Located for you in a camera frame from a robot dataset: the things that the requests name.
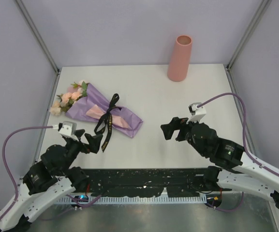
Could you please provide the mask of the black ribbon gold lettering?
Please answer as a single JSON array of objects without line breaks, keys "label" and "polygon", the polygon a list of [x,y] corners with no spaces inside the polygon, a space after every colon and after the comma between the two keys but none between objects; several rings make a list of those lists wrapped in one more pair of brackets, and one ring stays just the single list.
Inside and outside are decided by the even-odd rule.
[{"label": "black ribbon gold lettering", "polygon": [[102,152],[104,152],[105,149],[107,148],[111,135],[112,135],[113,116],[111,114],[111,111],[114,109],[121,110],[121,107],[116,106],[116,103],[118,102],[118,100],[119,100],[119,95],[117,93],[115,93],[109,103],[108,109],[106,110],[105,114],[103,114],[100,117],[100,119],[94,129],[94,133],[96,135],[100,135],[100,134],[103,135],[105,132],[105,129],[107,129],[107,135],[106,135],[105,141],[104,141],[103,145],[101,146]]}]

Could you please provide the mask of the purple wrapping paper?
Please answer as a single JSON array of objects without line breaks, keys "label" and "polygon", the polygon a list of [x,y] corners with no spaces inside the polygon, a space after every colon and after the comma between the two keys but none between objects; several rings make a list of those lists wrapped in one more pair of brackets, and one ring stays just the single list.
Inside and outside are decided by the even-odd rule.
[{"label": "purple wrapping paper", "polygon": [[[65,115],[74,120],[96,123],[99,120],[87,116],[86,112],[95,104],[106,112],[109,103],[110,101],[101,92],[99,92],[92,84],[89,84],[87,88],[87,96],[81,98],[76,104],[74,104]],[[121,128],[114,124],[113,128],[133,138],[141,128],[143,120],[130,109],[122,106],[120,107],[121,110],[114,109],[111,111],[111,114],[122,117],[129,124],[130,128]]]}]

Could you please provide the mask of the pink artificial flower bunch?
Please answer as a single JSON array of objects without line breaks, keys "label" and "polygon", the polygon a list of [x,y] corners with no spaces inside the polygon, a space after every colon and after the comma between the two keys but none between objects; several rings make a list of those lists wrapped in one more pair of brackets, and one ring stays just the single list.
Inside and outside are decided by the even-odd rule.
[{"label": "pink artificial flower bunch", "polygon": [[65,114],[81,98],[87,96],[87,88],[88,82],[84,80],[73,82],[65,93],[57,95],[57,100],[49,109],[50,114],[54,116]]}]

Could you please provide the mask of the pink tissue paper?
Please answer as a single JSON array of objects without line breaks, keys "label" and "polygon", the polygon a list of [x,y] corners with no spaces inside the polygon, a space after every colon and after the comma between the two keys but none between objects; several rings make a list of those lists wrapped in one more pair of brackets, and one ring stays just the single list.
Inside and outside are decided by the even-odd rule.
[{"label": "pink tissue paper", "polygon": [[[105,115],[105,111],[103,111],[100,107],[98,107],[96,104],[91,107],[87,112],[86,115],[94,118],[94,119],[100,119],[101,116]],[[129,129],[129,124],[120,116],[113,115],[113,124],[116,126],[119,126],[121,128]]]}]

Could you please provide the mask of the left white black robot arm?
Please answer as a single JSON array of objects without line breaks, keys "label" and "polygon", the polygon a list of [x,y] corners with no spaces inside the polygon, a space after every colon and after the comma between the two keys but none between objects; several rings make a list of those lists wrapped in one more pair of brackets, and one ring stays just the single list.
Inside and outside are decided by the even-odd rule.
[{"label": "left white black robot arm", "polygon": [[0,232],[26,230],[29,225],[58,198],[74,191],[83,192],[90,186],[80,167],[71,167],[79,153],[97,153],[103,138],[61,124],[57,130],[66,145],[52,145],[41,160],[30,167],[20,185],[12,181],[15,194],[0,210]]}]

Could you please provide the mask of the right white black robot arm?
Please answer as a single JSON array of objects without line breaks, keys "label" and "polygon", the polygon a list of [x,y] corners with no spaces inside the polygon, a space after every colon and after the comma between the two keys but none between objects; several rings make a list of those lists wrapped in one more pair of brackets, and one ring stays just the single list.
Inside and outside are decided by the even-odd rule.
[{"label": "right white black robot arm", "polygon": [[220,138],[214,129],[187,118],[174,117],[161,125],[166,140],[178,131],[176,141],[186,141],[202,157],[214,164],[217,174],[204,177],[203,185],[208,190],[217,187],[252,193],[270,202],[279,209],[279,169],[264,162],[247,150],[227,139]]}]

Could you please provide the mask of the pink tapered vase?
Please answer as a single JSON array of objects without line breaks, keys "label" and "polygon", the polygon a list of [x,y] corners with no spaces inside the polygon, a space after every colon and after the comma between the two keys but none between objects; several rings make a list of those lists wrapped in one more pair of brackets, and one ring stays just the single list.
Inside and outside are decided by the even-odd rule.
[{"label": "pink tapered vase", "polygon": [[177,37],[167,71],[167,76],[170,80],[181,82],[186,78],[191,49],[192,38],[190,36],[180,35]]}]

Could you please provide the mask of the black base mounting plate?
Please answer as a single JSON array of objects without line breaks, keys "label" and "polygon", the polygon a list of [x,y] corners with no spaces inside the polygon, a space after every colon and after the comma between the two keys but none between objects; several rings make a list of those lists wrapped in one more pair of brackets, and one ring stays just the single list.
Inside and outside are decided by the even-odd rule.
[{"label": "black base mounting plate", "polygon": [[89,193],[102,197],[193,197],[219,191],[204,181],[206,168],[190,169],[85,169]]}]

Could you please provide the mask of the right aluminium frame post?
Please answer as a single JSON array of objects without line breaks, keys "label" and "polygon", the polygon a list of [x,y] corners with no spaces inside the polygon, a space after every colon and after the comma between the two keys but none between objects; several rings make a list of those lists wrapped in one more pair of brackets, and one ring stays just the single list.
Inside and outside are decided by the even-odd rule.
[{"label": "right aluminium frame post", "polygon": [[262,0],[260,5],[258,6],[256,12],[254,13],[250,23],[248,24],[246,30],[243,33],[229,63],[225,66],[226,70],[229,72],[232,67],[234,66],[236,60],[238,59],[240,53],[243,51],[245,45],[253,35],[254,31],[256,30],[259,22],[261,21],[262,17],[264,16],[265,12],[267,11],[270,3],[272,0]]}]

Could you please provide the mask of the aluminium frame post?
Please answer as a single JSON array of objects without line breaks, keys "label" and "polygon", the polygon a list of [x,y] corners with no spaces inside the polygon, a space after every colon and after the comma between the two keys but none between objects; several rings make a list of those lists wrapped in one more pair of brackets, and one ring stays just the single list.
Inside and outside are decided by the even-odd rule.
[{"label": "aluminium frame post", "polygon": [[264,16],[265,12],[267,11],[270,3],[272,0],[262,0],[260,5],[258,6],[256,12],[254,13],[250,23],[248,24],[246,30],[243,33],[229,63],[225,66],[226,70],[229,72],[232,67],[234,66],[236,60],[238,59],[240,53],[243,51],[245,45],[253,35],[254,31],[256,30],[259,22],[261,21],[262,17]]},{"label": "aluminium frame post", "polygon": [[53,68],[54,72],[56,74],[59,73],[59,67],[57,66],[56,62],[54,61],[52,55],[50,54],[49,49],[47,48],[40,32],[38,31],[32,17],[30,16],[30,13],[28,12],[25,4],[22,0],[14,0],[15,5],[18,7],[19,12],[22,14],[27,26],[29,27],[31,33],[33,34],[36,42],[42,49],[45,57],[47,58],[48,62],[50,63],[51,67]]}]

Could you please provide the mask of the left aluminium frame post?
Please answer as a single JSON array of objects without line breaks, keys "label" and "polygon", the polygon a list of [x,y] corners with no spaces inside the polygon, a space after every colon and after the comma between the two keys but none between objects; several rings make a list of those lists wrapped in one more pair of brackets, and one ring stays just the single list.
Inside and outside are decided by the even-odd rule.
[{"label": "left aluminium frame post", "polygon": [[30,13],[28,12],[25,4],[22,0],[14,0],[15,5],[18,7],[19,12],[22,14],[27,26],[29,27],[31,33],[33,34],[36,42],[42,49],[45,57],[47,58],[48,62],[50,63],[51,67],[53,68],[54,72],[56,74],[59,73],[59,67],[57,66],[56,62],[54,61],[52,55],[50,54],[49,49],[47,48],[40,32],[38,31],[32,17],[30,16]]}]

